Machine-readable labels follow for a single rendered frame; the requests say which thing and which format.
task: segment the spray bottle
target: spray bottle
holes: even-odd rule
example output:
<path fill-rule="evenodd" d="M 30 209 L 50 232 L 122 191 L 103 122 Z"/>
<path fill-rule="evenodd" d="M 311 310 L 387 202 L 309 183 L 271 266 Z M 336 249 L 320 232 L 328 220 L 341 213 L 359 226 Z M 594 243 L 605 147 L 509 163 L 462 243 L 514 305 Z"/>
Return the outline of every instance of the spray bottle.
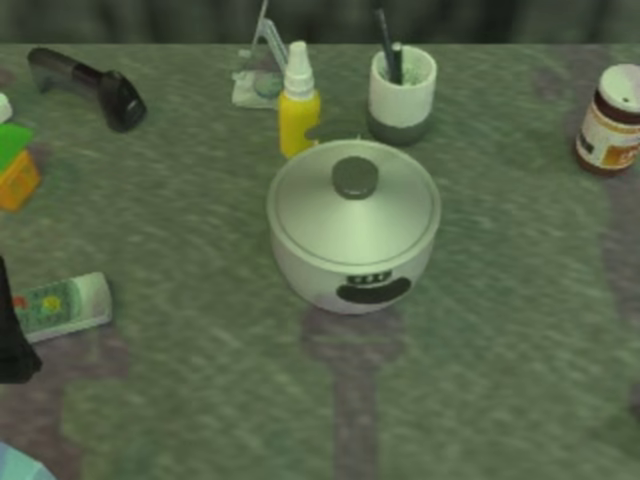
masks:
<path fill-rule="evenodd" d="M 278 98 L 280 151 L 287 159 L 316 143 L 307 139 L 306 134 L 320 122 L 320 105 L 307 44 L 293 42 L 289 46 L 284 90 Z"/>

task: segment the pringles can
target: pringles can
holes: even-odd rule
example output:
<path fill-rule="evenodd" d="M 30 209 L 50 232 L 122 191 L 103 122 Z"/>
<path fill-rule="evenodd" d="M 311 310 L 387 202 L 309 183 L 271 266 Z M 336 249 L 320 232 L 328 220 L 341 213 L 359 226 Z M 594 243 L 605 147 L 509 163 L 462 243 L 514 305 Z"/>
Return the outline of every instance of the pringles can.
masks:
<path fill-rule="evenodd" d="M 602 76 L 575 141 L 578 163 L 616 175 L 640 152 L 640 66 L 614 65 Z"/>

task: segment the pot handle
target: pot handle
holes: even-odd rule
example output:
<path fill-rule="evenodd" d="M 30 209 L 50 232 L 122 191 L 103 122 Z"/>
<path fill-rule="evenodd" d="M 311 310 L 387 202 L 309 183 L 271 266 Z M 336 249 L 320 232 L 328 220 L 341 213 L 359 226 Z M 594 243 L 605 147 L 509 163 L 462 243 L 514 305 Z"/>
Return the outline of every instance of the pot handle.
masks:
<path fill-rule="evenodd" d="M 333 188 L 347 200 L 363 200 L 370 197 L 378 186 L 378 167 L 362 157 L 339 160 L 331 172 Z"/>

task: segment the jar label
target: jar label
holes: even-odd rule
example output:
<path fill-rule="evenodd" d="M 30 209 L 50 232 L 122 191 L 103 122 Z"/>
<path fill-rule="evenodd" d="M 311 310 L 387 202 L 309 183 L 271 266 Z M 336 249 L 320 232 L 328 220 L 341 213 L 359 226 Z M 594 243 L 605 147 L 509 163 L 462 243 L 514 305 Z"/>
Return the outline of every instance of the jar label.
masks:
<path fill-rule="evenodd" d="M 576 138 L 576 149 L 585 161 L 596 167 L 625 168 L 640 152 L 640 126 L 614 122 L 591 103 Z"/>

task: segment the white pot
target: white pot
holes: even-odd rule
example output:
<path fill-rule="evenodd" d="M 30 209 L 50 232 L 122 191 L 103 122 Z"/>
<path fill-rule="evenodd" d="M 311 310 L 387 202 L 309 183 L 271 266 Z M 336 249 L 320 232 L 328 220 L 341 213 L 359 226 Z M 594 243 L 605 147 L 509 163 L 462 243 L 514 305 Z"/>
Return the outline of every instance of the white pot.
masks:
<path fill-rule="evenodd" d="M 347 315 L 385 308 L 413 288 L 440 214 L 438 189 L 418 162 L 365 140 L 297 155 L 267 198 L 273 252 L 291 288 Z"/>

